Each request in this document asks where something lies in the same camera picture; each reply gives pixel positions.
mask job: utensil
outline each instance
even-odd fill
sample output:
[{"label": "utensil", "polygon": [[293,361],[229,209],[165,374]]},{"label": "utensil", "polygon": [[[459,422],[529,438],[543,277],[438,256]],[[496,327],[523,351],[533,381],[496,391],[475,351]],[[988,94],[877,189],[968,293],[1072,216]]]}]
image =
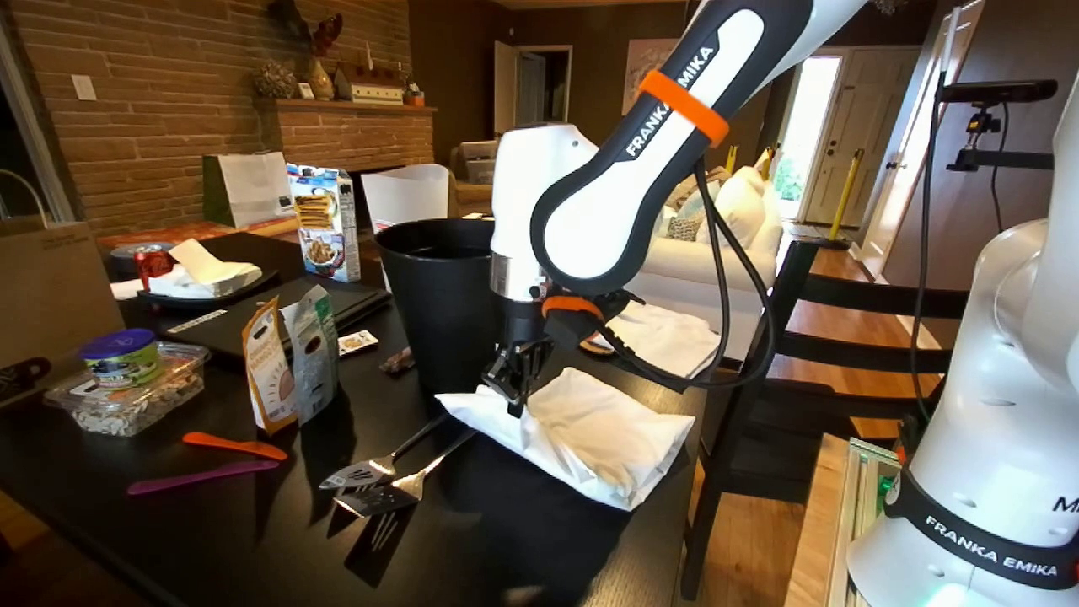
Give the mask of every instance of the utensil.
[{"label": "utensil", "polygon": [[418,506],[425,499],[425,479],[475,432],[462,432],[445,452],[438,452],[425,469],[398,475],[391,482],[371,482],[347,492],[337,492],[334,502],[354,516],[384,516],[395,509]]},{"label": "utensil", "polygon": [[273,459],[273,462],[290,459],[280,445],[270,445],[270,442],[233,442],[233,438],[209,435],[209,432],[185,432],[182,445],[246,452],[246,455]]},{"label": "utensil", "polygon": [[270,472],[276,465],[280,462],[229,462],[229,465],[219,465],[219,469],[192,472],[192,475],[142,479],[142,482],[128,486],[128,496],[152,496],[152,492],[169,492],[169,489],[182,489],[182,486],[196,486],[196,482],[256,475],[256,472]]},{"label": "utensil", "polygon": [[327,475],[317,489],[324,492],[341,492],[341,489],[357,489],[357,486],[371,486],[381,479],[395,479],[398,475],[398,459],[425,435],[432,435],[448,415],[438,415],[435,422],[421,425],[418,432],[411,432],[401,445],[395,445],[391,452],[378,455],[378,459],[364,459],[354,465],[337,469],[334,475]]}]

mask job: wooden floor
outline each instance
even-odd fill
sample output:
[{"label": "wooden floor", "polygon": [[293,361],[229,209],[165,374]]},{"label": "wooden floor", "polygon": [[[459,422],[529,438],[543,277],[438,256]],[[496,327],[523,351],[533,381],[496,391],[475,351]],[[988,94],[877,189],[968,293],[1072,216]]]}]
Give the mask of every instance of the wooden floor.
[{"label": "wooden floor", "polygon": [[[823,273],[860,277],[860,266],[829,250],[819,256]],[[826,310],[796,310],[796,324],[826,324],[836,330],[856,327],[873,341],[907,341],[904,327],[867,327],[850,317],[829,317]],[[776,371],[792,378],[829,378],[836,388],[856,384],[863,378],[846,378],[816,368],[792,368],[776,361]],[[910,384],[880,384],[880,391],[907,391]],[[708,570],[701,583],[701,607],[779,607],[786,597],[786,580],[792,570],[803,506],[725,496],[722,513],[708,546]],[[27,516],[13,499],[0,492],[0,536],[13,546],[13,556],[0,556],[0,607],[61,607],[61,604],[108,604],[125,607],[138,604],[118,580],[84,560],[74,546],[47,533],[44,523]]]}]

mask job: bag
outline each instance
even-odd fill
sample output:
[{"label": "bag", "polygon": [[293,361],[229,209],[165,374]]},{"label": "bag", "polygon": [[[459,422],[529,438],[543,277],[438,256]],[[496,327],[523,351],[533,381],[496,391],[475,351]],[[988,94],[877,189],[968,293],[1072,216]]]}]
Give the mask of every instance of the bag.
[{"label": "bag", "polygon": [[47,357],[47,384],[81,368],[78,351],[121,330],[105,260],[81,223],[0,229],[0,371]]}]

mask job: wooden chair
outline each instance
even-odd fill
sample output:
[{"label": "wooden chair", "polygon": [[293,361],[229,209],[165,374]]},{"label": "wooden chair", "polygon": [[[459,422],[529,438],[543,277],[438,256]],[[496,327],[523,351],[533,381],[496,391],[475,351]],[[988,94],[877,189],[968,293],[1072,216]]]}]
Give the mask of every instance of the wooden chair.
[{"label": "wooden chair", "polygon": [[[722,492],[806,502],[823,432],[850,438],[856,435],[856,418],[897,425],[904,415],[931,411],[941,395],[951,347],[917,344],[917,354],[910,354],[907,330],[897,327],[900,337],[887,344],[873,337],[873,327],[894,327],[900,324],[897,317],[910,317],[917,297],[924,320],[954,324],[968,293],[917,293],[914,287],[813,273],[819,250],[819,243],[789,246],[745,364],[715,378],[708,391],[701,428],[705,482],[684,529],[681,597],[688,600],[701,583]],[[829,307],[816,317],[840,317],[840,330],[819,320],[813,320],[816,327],[799,327],[803,307]],[[883,378],[900,381],[907,395],[873,391]]]}]

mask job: black table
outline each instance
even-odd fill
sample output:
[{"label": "black table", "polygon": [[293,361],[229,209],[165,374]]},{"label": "black table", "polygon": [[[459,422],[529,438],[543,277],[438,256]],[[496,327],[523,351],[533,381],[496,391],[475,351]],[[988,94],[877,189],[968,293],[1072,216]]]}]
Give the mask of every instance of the black table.
[{"label": "black table", "polygon": [[[276,472],[125,496],[145,475],[243,459],[185,449],[189,428],[256,438],[243,374],[209,364],[209,388],[135,438],[88,435],[47,405],[3,411],[0,489],[158,604],[502,604],[516,587],[543,587],[540,604],[674,600],[695,438],[634,513],[587,502],[489,438],[455,452],[395,533],[334,509],[317,489],[330,469],[388,452],[438,415],[411,374],[378,371],[405,344],[395,310],[361,327],[381,337],[378,351],[341,364],[334,408],[273,435],[290,452]],[[705,401],[577,354],[550,368],[566,361],[658,411],[698,415]],[[401,465],[418,469],[455,432]]]}]

